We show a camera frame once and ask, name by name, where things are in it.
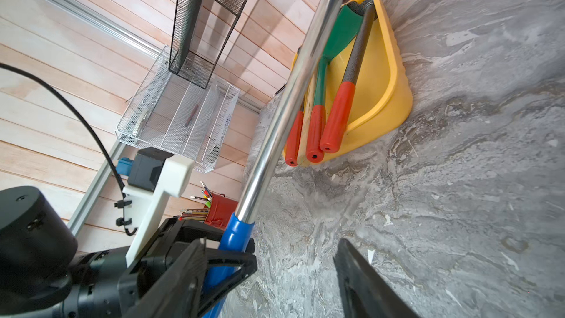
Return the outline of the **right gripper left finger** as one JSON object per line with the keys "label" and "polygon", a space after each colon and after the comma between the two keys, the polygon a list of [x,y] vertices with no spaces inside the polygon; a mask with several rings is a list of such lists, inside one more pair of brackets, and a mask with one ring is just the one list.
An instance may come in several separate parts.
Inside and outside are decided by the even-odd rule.
{"label": "right gripper left finger", "polygon": [[205,240],[193,241],[126,317],[196,317],[207,271]]}

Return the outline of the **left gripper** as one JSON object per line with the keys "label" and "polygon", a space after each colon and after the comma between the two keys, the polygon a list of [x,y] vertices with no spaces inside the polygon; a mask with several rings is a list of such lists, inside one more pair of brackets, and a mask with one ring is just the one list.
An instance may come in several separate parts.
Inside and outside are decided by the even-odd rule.
{"label": "left gripper", "polygon": [[202,287],[198,317],[218,317],[229,292],[257,271],[255,243],[244,252],[207,247],[220,241],[223,231],[195,220],[167,219],[142,250],[141,257],[124,272],[118,283],[122,317],[151,289],[193,241],[204,239],[207,272]]}

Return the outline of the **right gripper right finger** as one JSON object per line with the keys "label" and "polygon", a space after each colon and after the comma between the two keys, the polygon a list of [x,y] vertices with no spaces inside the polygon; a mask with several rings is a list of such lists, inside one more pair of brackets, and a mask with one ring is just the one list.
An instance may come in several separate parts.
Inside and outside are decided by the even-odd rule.
{"label": "right gripper right finger", "polygon": [[333,260],[345,317],[418,316],[349,240],[339,241]]}

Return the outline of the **blue grip steel hoe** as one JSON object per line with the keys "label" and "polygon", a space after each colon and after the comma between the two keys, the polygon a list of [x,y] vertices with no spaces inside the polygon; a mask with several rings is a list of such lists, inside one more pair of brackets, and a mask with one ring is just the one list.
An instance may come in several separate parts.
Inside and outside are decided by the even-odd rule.
{"label": "blue grip steel hoe", "polygon": [[260,204],[267,192],[291,127],[303,102],[310,78],[322,57],[342,4],[347,0],[320,0],[297,60],[267,130],[257,160],[231,216],[219,248],[232,253],[246,250]]}

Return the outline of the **wooden handle hoe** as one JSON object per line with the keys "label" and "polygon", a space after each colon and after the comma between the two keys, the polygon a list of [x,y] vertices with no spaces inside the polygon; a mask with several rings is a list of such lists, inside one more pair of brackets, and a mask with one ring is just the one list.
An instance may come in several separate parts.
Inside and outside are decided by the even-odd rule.
{"label": "wooden handle hoe", "polygon": [[313,99],[314,99],[315,89],[316,89],[316,78],[314,75],[312,75],[310,78],[310,82],[308,84],[308,89],[305,93],[304,108],[303,108],[303,114],[304,114],[303,128],[301,132],[300,147],[298,153],[298,164],[299,166],[302,167],[307,167],[310,165],[310,162],[306,157],[306,147],[308,141],[310,117],[313,109]]}

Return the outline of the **green shaft red grip hoe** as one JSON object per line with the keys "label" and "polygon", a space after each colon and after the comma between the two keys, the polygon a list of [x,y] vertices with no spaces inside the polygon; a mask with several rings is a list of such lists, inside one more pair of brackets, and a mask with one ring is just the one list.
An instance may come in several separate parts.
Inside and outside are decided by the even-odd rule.
{"label": "green shaft red grip hoe", "polygon": [[318,63],[305,150],[306,158],[311,163],[321,163],[325,157],[320,141],[327,119],[328,68],[332,59],[347,47],[359,31],[363,8],[359,8],[358,5],[357,1],[350,1],[341,8]]}

